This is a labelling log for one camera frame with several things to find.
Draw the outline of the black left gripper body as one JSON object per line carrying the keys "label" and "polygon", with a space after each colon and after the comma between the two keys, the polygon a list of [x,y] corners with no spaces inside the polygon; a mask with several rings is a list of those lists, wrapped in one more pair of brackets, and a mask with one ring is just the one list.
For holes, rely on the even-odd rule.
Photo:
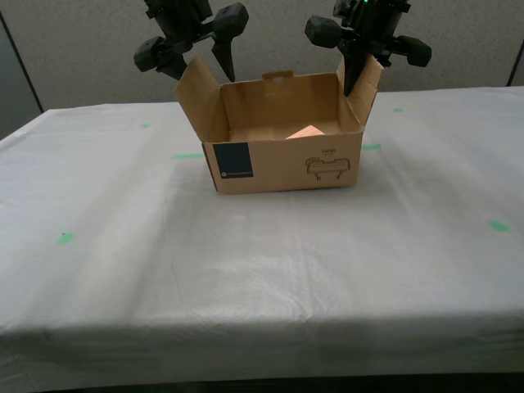
{"label": "black left gripper body", "polygon": [[212,33],[213,16],[207,0],[145,0],[147,16],[154,19],[166,38],[175,43],[195,43]]}

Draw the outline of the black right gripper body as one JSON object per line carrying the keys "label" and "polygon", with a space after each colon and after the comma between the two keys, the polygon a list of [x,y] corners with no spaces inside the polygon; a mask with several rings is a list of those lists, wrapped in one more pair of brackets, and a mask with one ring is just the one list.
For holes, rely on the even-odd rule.
{"label": "black right gripper body", "polygon": [[333,15],[341,19],[341,43],[344,54],[374,56],[401,54],[403,44],[394,36],[407,1],[336,1]]}

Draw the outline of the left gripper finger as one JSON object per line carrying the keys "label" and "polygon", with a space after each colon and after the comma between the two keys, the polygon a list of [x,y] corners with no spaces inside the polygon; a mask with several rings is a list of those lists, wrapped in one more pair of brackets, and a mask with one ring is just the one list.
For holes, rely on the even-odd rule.
{"label": "left gripper finger", "polygon": [[181,79],[187,68],[183,55],[174,50],[167,38],[162,37],[145,41],[134,53],[133,61],[141,72],[155,70],[176,80]]}
{"label": "left gripper finger", "polygon": [[236,2],[218,11],[212,22],[213,40],[211,51],[230,82],[235,81],[232,41],[246,28],[249,14],[246,7]]}

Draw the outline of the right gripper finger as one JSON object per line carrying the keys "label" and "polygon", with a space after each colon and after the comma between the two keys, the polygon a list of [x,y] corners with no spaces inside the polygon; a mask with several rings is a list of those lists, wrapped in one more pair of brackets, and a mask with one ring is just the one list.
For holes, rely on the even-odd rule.
{"label": "right gripper finger", "polygon": [[305,26],[305,35],[318,47],[337,48],[344,60],[344,96],[348,97],[367,60],[365,42],[353,30],[344,29],[334,20],[311,16]]}
{"label": "right gripper finger", "polygon": [[398,36],[387,44],[385,53],[380,55],[380,64],[383,67],[391,66],[391,55],[404,56],[409,65],[423,68],[431,60],[432,49],[417,38]]}

